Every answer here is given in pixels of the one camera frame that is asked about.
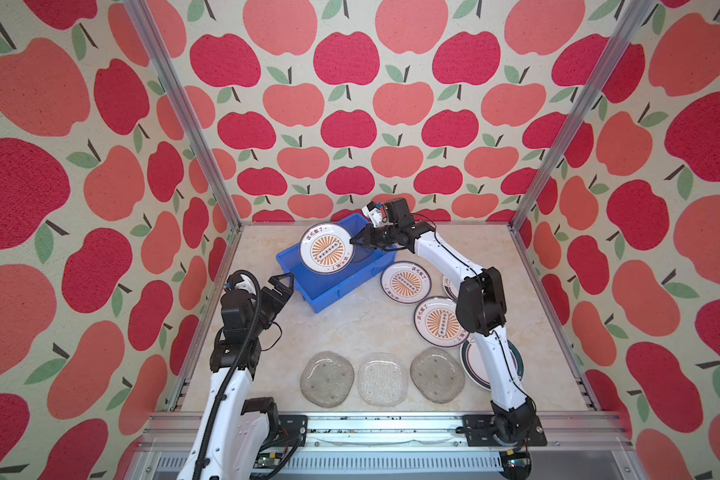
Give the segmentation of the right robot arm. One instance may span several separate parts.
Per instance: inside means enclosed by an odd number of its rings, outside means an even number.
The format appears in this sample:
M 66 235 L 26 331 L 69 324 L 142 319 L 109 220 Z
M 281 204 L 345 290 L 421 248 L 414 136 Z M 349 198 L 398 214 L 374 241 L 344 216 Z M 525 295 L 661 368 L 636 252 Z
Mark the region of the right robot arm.
M 505 328 L 507 305 L 500 272 L 484 268 L 443 240 L 436 227 L 417 221 L 407 201 L 370 202 L 368 220 L 350 243 L 369 250 L 408 250 L 428 261 L 459 289 L 456 317 L 471 334 L 491 385 L 492 434 L 504 446 L 523 443 L 539 424 L 535 402 L 521 387 Z

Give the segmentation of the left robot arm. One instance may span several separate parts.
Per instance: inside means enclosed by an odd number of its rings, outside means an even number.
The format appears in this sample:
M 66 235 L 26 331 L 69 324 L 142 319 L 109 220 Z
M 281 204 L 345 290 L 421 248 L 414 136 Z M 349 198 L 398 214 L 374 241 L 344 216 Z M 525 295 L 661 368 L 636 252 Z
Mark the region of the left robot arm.
M 272 276 L 265 287 L 247 270 L 227 278 L 208 400 L 180 479 L 248 479 L 262 447 L 281 432 L 275 400 L 249 393 L 262 353 L 259 336 L 293 293 L 291 273 Z

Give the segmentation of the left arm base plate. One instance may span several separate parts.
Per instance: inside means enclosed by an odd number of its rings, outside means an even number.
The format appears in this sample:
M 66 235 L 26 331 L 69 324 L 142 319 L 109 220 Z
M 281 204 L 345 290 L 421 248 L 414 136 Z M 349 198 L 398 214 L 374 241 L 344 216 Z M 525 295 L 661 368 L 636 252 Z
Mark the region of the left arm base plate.
M 307 415 L 280 414 L 274 435 L 267 438 L 260 449 L 265 450 L 277 446 L 292 445 L 294 442 L 299 446 L 303 446 L 305 444 L 308 420 Z

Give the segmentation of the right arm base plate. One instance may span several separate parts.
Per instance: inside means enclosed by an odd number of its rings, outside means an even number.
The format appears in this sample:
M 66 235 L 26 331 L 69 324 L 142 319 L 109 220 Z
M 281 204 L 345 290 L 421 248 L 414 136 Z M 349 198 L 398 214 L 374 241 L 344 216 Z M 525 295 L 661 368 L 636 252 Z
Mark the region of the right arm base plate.
M 548 445 L 545 429 L 538 416 L 520 423 L 493 415 L 464 415 L 457 432 L 470 447 L 520 448 Z

